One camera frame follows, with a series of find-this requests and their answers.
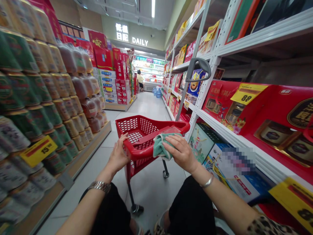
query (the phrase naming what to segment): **red plastic basket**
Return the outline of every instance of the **red plastic basket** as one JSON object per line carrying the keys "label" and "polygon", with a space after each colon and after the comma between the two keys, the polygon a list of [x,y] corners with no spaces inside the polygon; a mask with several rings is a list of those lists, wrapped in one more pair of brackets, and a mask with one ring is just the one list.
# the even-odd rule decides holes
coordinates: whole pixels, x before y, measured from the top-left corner
{"label": "red plastic basket", "polygon": [[115,121],[118,137],[128,132],[130,137],[124,141],[126,155],[131,162],[125,166],[127,183],[130,179],[153,162],[154,137],[160,133],[180,133],[190,129],[188,122],[156,121],[141,115],[126,117]]}

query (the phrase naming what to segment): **shopper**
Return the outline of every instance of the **shopper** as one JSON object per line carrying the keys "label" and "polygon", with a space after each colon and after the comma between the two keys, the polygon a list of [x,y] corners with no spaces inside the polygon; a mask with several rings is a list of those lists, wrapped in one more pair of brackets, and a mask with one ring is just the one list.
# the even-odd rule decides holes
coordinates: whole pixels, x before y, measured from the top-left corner
{"label": "shopper", "polygon": [[140,86],[140,90],[143,92],[143,77],[141,76],[141,71],[137,71],[137,79]]}
{"label": "shopper", "polygon": [[[105,182],[104,191],[87,189],[57,234],[143,234],[111,183],[114,175],[130,161],[123,150],[123,142],[129,138],[127,134],[115,144],[107,165],[96,178]],[[183,183],[170,209],[156,223],[154,234],[216,234],[212,202],[235,234],[297,234],[291,227],[258,214],[214,178],[198,163],[183,137],[168,136],[166,140],[175,148],[164,143],[165,149],[191,176]]]}

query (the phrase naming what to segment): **fluorescent light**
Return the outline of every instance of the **fluorescent light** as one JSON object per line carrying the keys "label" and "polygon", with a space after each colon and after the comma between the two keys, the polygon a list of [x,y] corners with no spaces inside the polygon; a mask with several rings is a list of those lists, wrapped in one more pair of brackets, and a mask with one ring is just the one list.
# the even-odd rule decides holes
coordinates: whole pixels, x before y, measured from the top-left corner
{"label": "fluorescent light", "polygon": [[152,0],[152,18],[154,18],[155,9],[156,9],[156,0]]}

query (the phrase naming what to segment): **red shopping cart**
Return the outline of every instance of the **red shopping cart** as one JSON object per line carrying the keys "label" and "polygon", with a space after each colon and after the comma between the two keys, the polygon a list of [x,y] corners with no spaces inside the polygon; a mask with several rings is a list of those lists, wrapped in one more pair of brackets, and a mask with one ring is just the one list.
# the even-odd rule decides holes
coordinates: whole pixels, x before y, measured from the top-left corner
{"label": "red shopping cart", "polygon": [[[141,115],[126,117],[115,121],[118,137],[128,132],[129,139],[124,141],[124,150],[130,157],[130,163],[125,166],[125,175],[128,184],[131,212],[140,215],[143,207],[135,204],[130,187],[130,179],[153,162],[154,137],[160,133],[185,134],[190,129],[188,122],[155,121]],[[166,163],[163,160],[163,177],[168,178]]]}

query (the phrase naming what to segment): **white tile floor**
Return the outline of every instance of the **white tile floor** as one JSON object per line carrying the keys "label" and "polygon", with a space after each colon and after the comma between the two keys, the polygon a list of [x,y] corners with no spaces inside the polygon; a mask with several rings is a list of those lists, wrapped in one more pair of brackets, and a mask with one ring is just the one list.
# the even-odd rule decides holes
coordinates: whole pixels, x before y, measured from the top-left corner
{"label": "white tile floor", "polygon": [[[161,98],[157,99],[151,92],[138,94],[136,101],[127,112],[108,110],[106,113],[108,120],[111,121],[112,132],[77,177],[72,188],[52,211],[39,230],[39,235],[50,235],[57,232],[77,206],[85,189],[94,181],[100,170],[108,162],[114,143],[118,139],[115,125],[116,119],[143,115],[154,120],[170,121],[163,100]],[[174,161],[167,162],[167,167],[170,173],[168,179],[163,178],[164,167],[161,159],[155,160],[131,179],[135,203],[144,207],[144,213],[138,218],[135,217],[135,219],[145,231],[150,229],[153,232],[155,222],[173,202],[186,176],[189,176]],[[131,202],[124,169],[115,175],[113,183],[117,186],[121,198],[130,210]]]}

